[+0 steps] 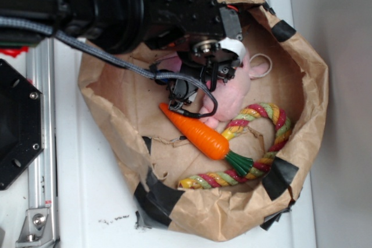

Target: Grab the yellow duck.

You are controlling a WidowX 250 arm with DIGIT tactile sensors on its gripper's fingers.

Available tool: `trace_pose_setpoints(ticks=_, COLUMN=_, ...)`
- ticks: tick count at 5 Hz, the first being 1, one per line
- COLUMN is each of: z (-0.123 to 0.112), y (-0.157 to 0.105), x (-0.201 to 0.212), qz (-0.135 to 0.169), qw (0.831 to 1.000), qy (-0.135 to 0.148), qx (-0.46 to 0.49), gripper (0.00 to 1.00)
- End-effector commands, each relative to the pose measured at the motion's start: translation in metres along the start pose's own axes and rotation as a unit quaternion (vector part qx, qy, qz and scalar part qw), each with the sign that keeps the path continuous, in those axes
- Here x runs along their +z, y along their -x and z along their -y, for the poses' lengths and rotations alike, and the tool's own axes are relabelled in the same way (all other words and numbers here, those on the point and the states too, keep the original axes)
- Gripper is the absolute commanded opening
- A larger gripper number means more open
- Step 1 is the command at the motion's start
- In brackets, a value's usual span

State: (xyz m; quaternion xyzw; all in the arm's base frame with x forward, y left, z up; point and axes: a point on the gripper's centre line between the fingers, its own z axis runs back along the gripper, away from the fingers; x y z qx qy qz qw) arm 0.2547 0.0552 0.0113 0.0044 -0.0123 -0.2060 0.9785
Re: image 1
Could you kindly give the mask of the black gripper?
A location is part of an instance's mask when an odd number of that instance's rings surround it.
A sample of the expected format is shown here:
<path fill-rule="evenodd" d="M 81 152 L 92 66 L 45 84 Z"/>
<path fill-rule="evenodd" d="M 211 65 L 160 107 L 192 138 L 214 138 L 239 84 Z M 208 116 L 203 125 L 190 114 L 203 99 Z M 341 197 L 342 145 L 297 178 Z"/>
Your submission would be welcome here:
<path fill-rule="evenodd" d="M 246 47 L 238 13 L 218 0 L 143 0 L 140 41 L 151 50 L 230 51 L 242 60 Z"/>

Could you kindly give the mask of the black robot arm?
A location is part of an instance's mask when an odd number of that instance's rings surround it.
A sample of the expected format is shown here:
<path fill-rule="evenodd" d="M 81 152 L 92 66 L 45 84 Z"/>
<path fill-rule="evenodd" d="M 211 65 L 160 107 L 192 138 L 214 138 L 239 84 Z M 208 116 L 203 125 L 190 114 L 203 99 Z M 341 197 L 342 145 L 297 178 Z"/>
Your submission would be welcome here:
<path fill-rule="evenodd" d="M 208 42 L 242 39 L 237 13 L 219 0 L 1 0 L 1 15 L 86 38 L 112 54 L 139 44 L 188 52 Z"/>

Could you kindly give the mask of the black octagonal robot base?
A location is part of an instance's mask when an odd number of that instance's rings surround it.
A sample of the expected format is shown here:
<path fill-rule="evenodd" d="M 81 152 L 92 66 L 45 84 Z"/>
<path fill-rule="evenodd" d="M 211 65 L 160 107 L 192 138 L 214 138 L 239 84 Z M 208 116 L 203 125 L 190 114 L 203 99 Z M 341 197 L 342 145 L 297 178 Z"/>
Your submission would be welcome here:
<path fill-rule="evenodd" d="M 42 150 L 42 93 L 1 59 L 1 190 Z"/>

